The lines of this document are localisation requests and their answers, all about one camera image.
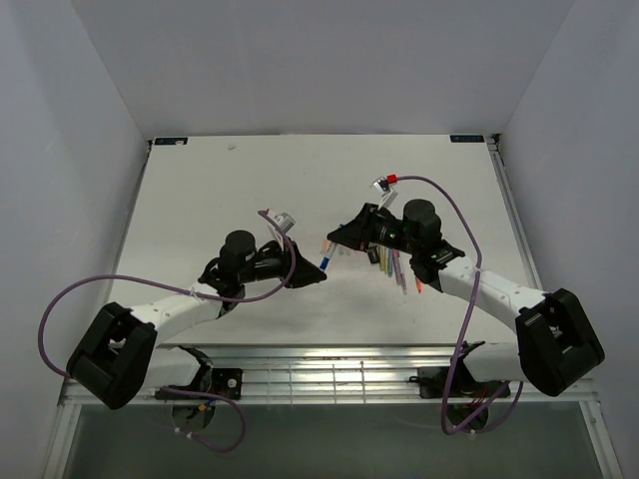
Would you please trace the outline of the yellow highlighter pen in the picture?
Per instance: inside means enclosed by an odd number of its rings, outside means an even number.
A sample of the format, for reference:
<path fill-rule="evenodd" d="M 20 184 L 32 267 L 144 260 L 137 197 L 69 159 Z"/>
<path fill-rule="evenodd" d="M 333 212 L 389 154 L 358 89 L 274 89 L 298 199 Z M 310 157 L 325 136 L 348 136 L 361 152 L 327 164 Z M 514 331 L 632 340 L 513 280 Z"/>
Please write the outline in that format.
<path fill-rule="evenodd" d="M 378 252 L 379 252 L 379 259 L 380 259 L 380 269 L 383 271 L 384 274 L 387 274 L 388 269 L 387 269 L 387 252 L 386 252 L 386 248 L 382 245 L 380 245 L 378 247 Z"/>

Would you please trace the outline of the red pen clear cap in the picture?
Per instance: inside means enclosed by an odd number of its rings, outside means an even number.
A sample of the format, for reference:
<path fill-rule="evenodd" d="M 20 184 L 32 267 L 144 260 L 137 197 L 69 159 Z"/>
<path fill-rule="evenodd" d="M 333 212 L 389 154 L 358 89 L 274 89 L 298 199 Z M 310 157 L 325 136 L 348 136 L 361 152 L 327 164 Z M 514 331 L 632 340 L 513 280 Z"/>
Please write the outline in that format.
<path fill-rule="evenodd" d="M 395 273 L 397 277 L 397 283 L 400 285 L 402 289 L 405 289 L 405 275 L 403 271 L 403 263 L 401 260 L 400 252 L 398 250 L 395 251 L 395 259 L 396 259 Z"/>

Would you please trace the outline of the black pink highlighter body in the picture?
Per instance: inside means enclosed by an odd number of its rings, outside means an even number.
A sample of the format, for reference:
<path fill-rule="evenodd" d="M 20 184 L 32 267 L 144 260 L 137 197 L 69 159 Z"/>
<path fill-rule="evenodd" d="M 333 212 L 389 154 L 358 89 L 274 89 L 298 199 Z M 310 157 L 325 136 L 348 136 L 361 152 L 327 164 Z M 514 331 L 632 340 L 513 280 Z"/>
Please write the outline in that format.
<path fill-rule="evenodd" d="M 367 257 L 371 264 L 379 264 L 380 256 L 376 247 L 370 247 L 366 250 Z"/>

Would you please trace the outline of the grey black pen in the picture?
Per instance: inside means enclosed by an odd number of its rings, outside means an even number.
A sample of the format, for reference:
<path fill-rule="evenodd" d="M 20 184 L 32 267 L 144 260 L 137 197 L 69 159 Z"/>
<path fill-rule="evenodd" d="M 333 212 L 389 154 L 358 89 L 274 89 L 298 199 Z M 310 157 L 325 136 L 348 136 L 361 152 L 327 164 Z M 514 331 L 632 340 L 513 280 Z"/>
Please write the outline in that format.
<path fill-rule="evenodd" d="M 407 295 L 408 288 L 407 288 L 407 281 L 406 281 L 405 273 L 401 274 L 401 289 L 402 289 L 402 293 L 404 295 Z"/>

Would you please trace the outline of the white marker blue cap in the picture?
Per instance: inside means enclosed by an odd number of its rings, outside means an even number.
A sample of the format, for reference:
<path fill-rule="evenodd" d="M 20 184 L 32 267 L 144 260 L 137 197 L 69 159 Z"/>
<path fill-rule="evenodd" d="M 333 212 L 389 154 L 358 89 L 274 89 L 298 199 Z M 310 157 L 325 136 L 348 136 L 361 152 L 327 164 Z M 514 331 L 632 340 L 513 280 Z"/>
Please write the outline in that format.
<path fill-rule="evenodd" d="M 319 269 L 320 270 L 325 271 L 327 269 L 328 264 L 329 264 L 332 256 L 334 255 L 335 250 L 336 250 L 336 244 L 334 242 L 331 242 L 328 245 L 325 253 L 323 254 L 322 260 L 321 260 L 320 265 L 319 265 Z"/>

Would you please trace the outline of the blue pen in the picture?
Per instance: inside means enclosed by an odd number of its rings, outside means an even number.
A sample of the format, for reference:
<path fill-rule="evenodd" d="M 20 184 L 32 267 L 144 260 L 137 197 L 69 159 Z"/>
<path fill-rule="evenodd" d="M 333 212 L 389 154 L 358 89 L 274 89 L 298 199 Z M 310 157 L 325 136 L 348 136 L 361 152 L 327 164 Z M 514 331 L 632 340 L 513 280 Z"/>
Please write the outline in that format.
<path fill-rule="evenodd" d="M 399 254 L 396 249 L 393 249 L 393 266 L 394 266 L 393 274 L 394 274 L 395 282 L 397 284 L 401 284 L 400 261 L 399 261 Z"/>

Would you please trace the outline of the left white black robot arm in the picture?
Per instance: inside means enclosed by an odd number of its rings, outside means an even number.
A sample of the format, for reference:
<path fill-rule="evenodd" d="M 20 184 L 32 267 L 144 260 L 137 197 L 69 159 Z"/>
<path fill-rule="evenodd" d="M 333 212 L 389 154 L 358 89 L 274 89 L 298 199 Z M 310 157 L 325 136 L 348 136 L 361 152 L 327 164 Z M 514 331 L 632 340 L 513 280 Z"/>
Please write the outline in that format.
<path fill-rule="evenodd" d="M 142 389 L 157 388 L 162 397 L 182 390 L 201 398 L 217 389 L 211 359 L 193 347 L 165 349 L 163 343 L 231 312 L 245 298 L 248 283 L 280 279 L 287 288 L 301 288 L 324 281 L 324 270 L 305 259 L 294 242 L 273 239 L 257 247 L 251 233 L 232 232 L 187 294 L 134 307 L 104 305 L 66 371 L 111 409 Z"/>

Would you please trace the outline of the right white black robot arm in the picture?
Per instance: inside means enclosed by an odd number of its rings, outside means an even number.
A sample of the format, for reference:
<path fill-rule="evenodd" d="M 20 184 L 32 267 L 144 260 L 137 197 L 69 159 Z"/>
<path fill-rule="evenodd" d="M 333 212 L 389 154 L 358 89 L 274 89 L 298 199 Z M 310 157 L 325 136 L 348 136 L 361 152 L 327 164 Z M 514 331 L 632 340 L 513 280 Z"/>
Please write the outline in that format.
<path fill-rule="evenodd" d="M 379 245 L 408 254 L 420 282 L 467 301 L 514 332 L 513 343 L 462 344 L 449 370 L 453 389 L 463 396 L 488 382 L 525 381 L 556 397 L 605 358 L 573 292 L 533 289 L 481 269 L 443 238 L 441 219 L 427 200 L 408 202 L 400 219 L 366 204 L 327 238 L 355 250 Z"/>

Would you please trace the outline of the right blue corner label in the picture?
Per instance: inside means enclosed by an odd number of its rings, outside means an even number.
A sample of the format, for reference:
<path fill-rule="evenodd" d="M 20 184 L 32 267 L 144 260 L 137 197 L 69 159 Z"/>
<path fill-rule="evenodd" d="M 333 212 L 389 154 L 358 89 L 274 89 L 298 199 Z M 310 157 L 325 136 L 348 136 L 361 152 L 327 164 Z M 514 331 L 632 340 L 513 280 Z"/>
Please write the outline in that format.
<path fill-rule="evenodd" d="M 482 135 L 450 135 L 449 139 L 452 143 L 484 143 L 485 139 Z"/>

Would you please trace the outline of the blue corner label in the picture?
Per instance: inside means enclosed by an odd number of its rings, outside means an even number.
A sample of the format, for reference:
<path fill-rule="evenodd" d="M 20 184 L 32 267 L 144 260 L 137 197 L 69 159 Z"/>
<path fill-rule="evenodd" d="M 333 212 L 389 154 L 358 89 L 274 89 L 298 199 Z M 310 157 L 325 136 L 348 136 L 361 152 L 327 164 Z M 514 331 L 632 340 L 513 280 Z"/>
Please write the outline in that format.
<path fill-rule="evenodd" d="M 183 146 L 188 143 L 187 137 L 166 137 L 156 138 L 153 142 L 154 146 Z"/>
<path fill-rule="evenodd" d="M 452 143 L 484 143 L 485 139 L 482 135 L 450 135 L 449 139 Z"/>

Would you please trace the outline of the left blue corner label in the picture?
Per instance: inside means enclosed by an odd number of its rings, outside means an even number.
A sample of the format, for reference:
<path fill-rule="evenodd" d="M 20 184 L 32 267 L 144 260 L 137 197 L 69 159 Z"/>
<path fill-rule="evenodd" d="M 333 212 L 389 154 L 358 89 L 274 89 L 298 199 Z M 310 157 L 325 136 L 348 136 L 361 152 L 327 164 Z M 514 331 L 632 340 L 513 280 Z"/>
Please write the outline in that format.
<path fill-rule="evenodd" d="M 187 137 L 166 137 L 156 138 L 153 142 L 154 146 L 183 146 L 188 143 Z"/>

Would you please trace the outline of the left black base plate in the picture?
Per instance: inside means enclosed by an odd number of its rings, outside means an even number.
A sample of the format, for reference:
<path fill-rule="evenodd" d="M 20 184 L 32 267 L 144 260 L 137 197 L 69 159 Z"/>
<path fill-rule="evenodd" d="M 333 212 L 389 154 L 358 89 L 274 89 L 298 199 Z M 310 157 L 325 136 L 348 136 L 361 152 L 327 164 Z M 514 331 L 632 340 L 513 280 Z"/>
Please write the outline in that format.
<path fill-rule="evenodd" d="M 170 385 L 180 391 L 206 392 L 237 400 L 242 397 L 244 371 L 240 368 L 214 367 L 197 377 L 187 386 Z"/>

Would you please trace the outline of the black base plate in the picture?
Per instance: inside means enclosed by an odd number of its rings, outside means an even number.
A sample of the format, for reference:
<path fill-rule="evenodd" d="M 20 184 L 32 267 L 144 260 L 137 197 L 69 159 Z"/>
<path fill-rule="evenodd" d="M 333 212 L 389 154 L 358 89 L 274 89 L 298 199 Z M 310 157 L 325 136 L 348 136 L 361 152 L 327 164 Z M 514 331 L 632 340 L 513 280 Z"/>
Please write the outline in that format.
<path fill-rule="evenodd" d="M 214 367 L 197 377 L 187 386 L 170 385 L 180 391 L 206 392 L 237 400 L 242 397 L 244 371 L 240 368 Z"/>
<path fill-rule="evenodd" d="M 418 386 L 419 396 L 426 399 L 441 399 L 448 375 L 447 366 L 423 366 L 408 378 L 410 383 Z M 483 398 L 491 397 L 501 386 L 500 381 L 477 382 L 467 372 L 455 371 L 449 396 L 451 398 Z"/>

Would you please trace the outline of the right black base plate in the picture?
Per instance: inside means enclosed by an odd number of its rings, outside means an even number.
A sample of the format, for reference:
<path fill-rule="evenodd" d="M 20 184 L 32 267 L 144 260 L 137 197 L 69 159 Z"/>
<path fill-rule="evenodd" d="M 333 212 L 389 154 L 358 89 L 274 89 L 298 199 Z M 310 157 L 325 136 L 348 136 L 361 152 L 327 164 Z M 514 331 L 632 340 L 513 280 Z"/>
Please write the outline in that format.
<path fill-rule="evenodd" d="M 441 399 L 448 375 L 447 366 L 423 366 L 408 378 L 410 383 L 418 386 L 419 396 L 426 399 Z M 483 398 L 491 397 L 501 386 L 500 381 L 477 382 L 467 372 L 455 371 L 449 396 L 451 398 Z"/>

